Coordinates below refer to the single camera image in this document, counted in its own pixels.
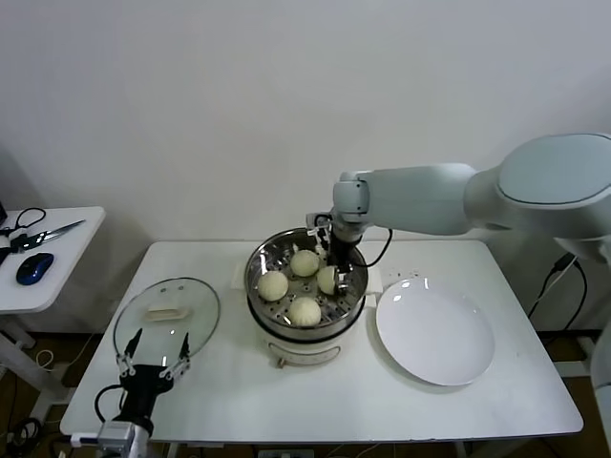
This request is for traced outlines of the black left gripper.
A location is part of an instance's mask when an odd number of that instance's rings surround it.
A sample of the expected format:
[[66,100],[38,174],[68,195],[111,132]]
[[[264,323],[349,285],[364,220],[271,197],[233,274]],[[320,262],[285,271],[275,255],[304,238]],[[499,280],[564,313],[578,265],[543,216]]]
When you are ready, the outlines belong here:
[[189,334],[182,341],[178,360],[168,367],[133,363],[139,340],[140,328],[127,343],[125,350],[116,356],[119,382],[126,392],[118,419],[134,423],[136,420],[150,420],[157,397],[172,389],[172,380],[179,380],[190,368]]

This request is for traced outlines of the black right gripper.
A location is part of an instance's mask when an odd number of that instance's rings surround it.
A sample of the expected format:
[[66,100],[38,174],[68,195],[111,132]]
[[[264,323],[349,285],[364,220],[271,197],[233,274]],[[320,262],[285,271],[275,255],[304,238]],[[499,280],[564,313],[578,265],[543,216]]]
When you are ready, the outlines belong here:
[[349,288],[349,274],[351,273],[350,256],[359,244],[359,238],[354,234],[337,235],[336,231],[330,231],[327,261],[335,265],[334,290],[336,292],[347,292]]

